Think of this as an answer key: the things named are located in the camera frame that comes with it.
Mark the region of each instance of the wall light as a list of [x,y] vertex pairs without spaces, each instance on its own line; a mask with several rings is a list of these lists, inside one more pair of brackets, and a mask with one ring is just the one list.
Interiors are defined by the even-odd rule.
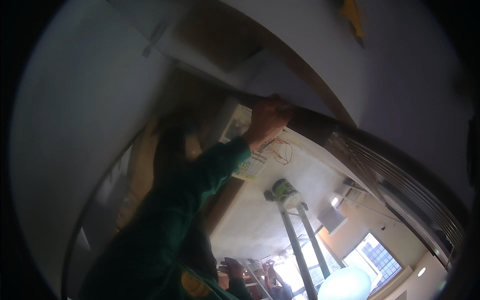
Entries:
[[426,269],[427,269],[427,268],[425,268],[425,267],[424,267],[423,269],[421,269],[420,272],[419,272],[419,274],[418,274],[417,276],[418,276],[418,277],[422,276],[422,274],[425,273],[425,270],[426,270]]

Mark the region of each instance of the yellow object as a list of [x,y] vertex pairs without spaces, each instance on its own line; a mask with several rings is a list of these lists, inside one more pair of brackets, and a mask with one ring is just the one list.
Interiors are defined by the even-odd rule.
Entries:
[[355,5],[354,0],[344,0],[342,8],[340,8],[340,15],[345,16],[355,28],[355,34],[363,38],[363,31],[360,25],[360,15]]
[[192,297],[203,298],[212,291],[207,284],[187,271],[183,271],[181,274],[181,284],[187,293]]

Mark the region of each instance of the green shirt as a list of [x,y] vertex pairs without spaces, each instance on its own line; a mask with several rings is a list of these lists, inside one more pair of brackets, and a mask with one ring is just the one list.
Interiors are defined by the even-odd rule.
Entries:
[[207,196],[215,194],[248,157],[250,149],[241,137],[218,143],[185,171],[154,187],[90,269],[80,299],[253,300],[243,279],[230,280],[224,291],[211,276],[176,260]]

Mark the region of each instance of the hand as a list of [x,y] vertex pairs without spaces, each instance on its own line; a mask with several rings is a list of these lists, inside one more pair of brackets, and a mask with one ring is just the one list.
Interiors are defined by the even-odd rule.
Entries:
[[223,273],[226,273],[230,279],[243,278],[243,266],[236,260],[230,257],[225,257],[218,267]]
[[274,94],[260,101],[252,111],[250,128],[243,134],[250,150],[278,136],[291,119],[291,107]]

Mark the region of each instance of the paint bucket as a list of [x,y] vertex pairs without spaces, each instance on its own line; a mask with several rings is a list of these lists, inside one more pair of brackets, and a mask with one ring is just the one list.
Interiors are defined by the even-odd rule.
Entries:
[[272,190],[275,201],[282,203],[285,209],[292,209],[301,201],[300,192],[285,178],[275,182]]

